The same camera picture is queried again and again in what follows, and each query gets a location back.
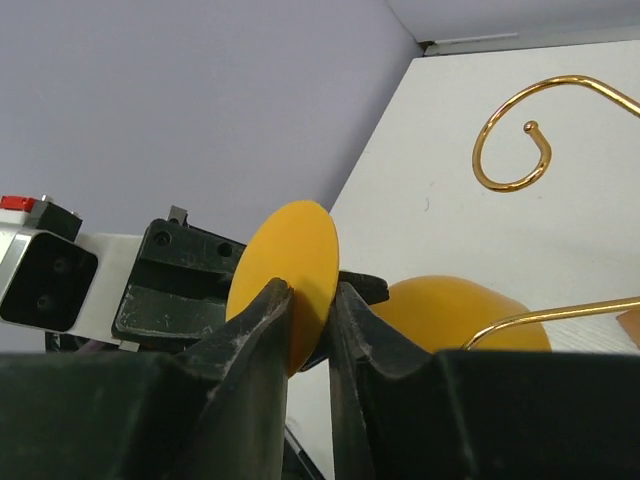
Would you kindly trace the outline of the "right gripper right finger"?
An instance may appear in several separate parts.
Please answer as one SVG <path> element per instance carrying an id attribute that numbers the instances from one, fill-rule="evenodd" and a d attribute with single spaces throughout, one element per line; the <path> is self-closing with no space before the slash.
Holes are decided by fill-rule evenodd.
<path id="1" fill-rule="evenodd" d="M 339 479 L 635 479 L 631 355 L 430 354 L 338 288 L 327 325 Z"/>

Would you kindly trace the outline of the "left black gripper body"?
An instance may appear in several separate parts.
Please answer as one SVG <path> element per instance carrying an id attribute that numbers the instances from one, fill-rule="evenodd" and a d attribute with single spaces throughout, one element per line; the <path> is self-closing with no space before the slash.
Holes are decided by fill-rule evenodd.
<path id="1" fill-rule="evenodd" d="M 112 326 L 118 340 L 180 352 L 224 325 L 245 245 L 176 217 L 147 227 Z"/>

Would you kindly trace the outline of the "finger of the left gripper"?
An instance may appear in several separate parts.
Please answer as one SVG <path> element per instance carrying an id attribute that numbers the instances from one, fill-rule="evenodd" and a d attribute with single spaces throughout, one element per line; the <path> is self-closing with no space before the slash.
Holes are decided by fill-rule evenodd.
<path id="1" fill-rule="evenodd" d="M 341 270 L 339 281 L 350 284 L 367 305 L 383 303 L 389 299 L 388 283 L 380 277 Z"/>

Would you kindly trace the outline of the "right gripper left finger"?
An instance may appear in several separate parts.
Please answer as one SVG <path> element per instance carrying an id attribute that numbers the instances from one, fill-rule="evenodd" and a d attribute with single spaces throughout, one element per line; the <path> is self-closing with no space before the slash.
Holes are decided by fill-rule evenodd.
<path id="1" fill-rule="evenodd" d="M 271 280 L 179 355 L 5 354 L 5 479 L 277 479 L 293 292 Z"/>

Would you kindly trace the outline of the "orange wine glass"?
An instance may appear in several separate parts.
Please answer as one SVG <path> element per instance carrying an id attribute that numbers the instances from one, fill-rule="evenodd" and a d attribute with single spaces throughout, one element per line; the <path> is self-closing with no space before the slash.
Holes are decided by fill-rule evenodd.
<path id="1" fill-rule="evenodd" d="M 244 311 L 274 279 L 294 293 L 287 372 L 299 372 L 318 345 L 339 278 L 339 239 L 329 213 L 301 200 L 273 213 L 254 234 L 234 272 L 226 317 Z M 527 312 L 498 292 L 451 276 L 419 276 L 393 284 L 373 312 L 429 353 L 457 348 L 490 324 Z"/>

